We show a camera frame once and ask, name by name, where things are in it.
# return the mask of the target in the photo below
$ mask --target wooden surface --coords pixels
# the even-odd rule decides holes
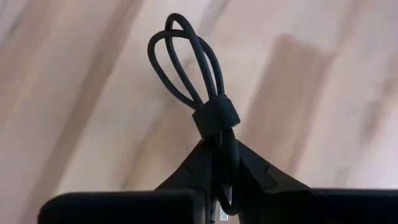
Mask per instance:
[[[394,0],[0,0],[0,217],[50,197],[153,189],[199,140],[150,37],[179,12],[213,48],[236,135],[314,187],[397,188]],[[175,46],[205,96],[189,43]],[[161,65],[182,89],[162,42]]]

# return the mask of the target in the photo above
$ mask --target black cable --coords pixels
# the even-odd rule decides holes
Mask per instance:
[[[174,30],[173,29],[174,22],[180,24],[182,30]],[[196,35],[195,31],[193,30],[189,22],[186,20],[186,18],[176,13],[169,15],[169,17],[166,20],[165,30],[156,33],[150,39],[147,49],[149,62],[152,64],[156,74],[162,80],[165,87],[182,103],[185,103],[195,111],[199,110],[203,106],[203,101],[201,100],[199,94],[197,93],[191,81],[187,77],[187,74],[185,73],[184,69],[181,66],[180,60],[178,59],[177,54],[175,53],[173,40],[172,40],[173,37],[181,37],[184,39],[188,39],[190,41],[193,52],[195,53],[195,56],[198,60],[200,71],[205,81],[209,100],[217,98],[218,95],[225,95],[223,76],[216,55],[214,54],[211,47],[202,38]],[[176,87],[173,85],[173,83],[164,73],[162,67],[159,65],[155,55],[155,45],[161,39],[165,39],[166,48],[169,53],[170,59],[173,63],[173,66],[176,69],[179,77],[181,78],[182,83],[184,84],[185,88],[188,90],[192,99],[189,99],[184,94],[182,94],[178,89],[176,89]],[[208,57],[211,63],[211,67],[213,69],[217,90],[215,89],[205,54]],[[239,164],[239,155],[237,154],[238,150],[236,149],[236,140],[231,128],[228,128],[227,130],[224,131],[220,131],[218,134],[212,135],[209,138],[209,140],[213,142],[215,146],[218,147],[219,150],[222,152],[228,152],[229,149],[225,149],[225,146],[230,147],[230,151],[232,152],[230,157],[232,157],[233,163],[236,164],[237,161],[237,163]],[[238,191],[237,190],[233,191],[232,205],[229,204],[228,199],[226,198],[223,191],[220,190],[216,191],[218,198],[221,199],[220,202],[223,210],[228,215],[237,214],[238,203],[239,203],[238,193],[237,193]]]

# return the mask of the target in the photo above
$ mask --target black velcro strap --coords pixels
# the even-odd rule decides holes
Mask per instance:
[[[222,130],[232,128],[241,120],[231,100],[218,95],[192,114],[202,138],[208,138]]]

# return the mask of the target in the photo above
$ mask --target black device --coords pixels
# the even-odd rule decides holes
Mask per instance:
[[[172,29],[174,22],[182,30]],[[208,102],[203,104],[185,74],[174,51],[173,37],[190,41],[205,80]],[[161,39],[165,39],[172,63],[192,99],[172,85],[157,62],[154,49]],[[61,195],[42,207],[39,224],[209,224],[215,222],[216,201],[228,215],[238,214],[242,224],[398,223],[398,190],[311,189],[235,139],[232,127],[240,119],[225,95],[217,58],[186,18],[169,15],[165,30],[149,41],[148,56],[167,89],[195,110],[193,119],[202,139],[154,191]]]

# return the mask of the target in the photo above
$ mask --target light wood panel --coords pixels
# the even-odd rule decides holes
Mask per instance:
[[[2,221],[35,223],[64,192],[153,189],[184,160],[199,140],[192,111],[146,55],[171,12],[217,54],[240,140],[311,186],[398,187],[397,7],[0,0]],[[189,43],[175,46],[205,96]],[[156,50],[182,89],[164,43]]]

